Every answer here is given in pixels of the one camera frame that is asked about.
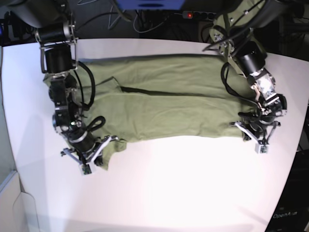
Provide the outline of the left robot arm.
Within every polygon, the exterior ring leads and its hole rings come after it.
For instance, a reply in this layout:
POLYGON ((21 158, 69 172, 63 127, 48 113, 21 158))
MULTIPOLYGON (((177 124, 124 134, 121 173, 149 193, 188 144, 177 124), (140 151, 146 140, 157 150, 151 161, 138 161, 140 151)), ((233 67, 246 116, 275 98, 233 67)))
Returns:
POLYGON ((240 121, 231 125, 239 128, 245 140, 254 140, 263 150, 281 124, 278 117, 287 112, 287 100, 275 90, 275 78, 266 69, 267 54, 254 38, 253 31, 262 28, 283 13, 289 0, 225 0, 222 10, 215 16, 210 29, 213 43, 205 47, 218 47, 225 58, 221 80, 227 92, 254 105, 250 112, 240 112, 240 121), (255 98, 238 94, 227 82, 230 68, 245 77, 255 98))

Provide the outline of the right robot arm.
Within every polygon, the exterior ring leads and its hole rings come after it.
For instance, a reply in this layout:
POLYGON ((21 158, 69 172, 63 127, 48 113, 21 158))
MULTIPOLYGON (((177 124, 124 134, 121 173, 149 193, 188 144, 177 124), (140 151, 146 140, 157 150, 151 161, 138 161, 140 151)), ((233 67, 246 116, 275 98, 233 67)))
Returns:
POLYGON ((106 122, 98 116, 89 124, 83 121, 84 113, 94 103, 96 87, 93 73, 78 59, 71 56, 71 46, 76 45, 75 20, 68 3, 64 0, 6 0, 6 5, 19 19, 34 28, 34 37, 40 45, 41 71, 49 85, 49 97, 55 106, 53 127, 70 145, 61 154, 71 156, 82 168, 88 169, 91 163, 103 166, 102 151, 110 142, 118 138, 95 137, 93 132, 106 122), (89 103, 77 102, 76 90, 82 84, 76 72, 82 67, 91 82, 89 103))

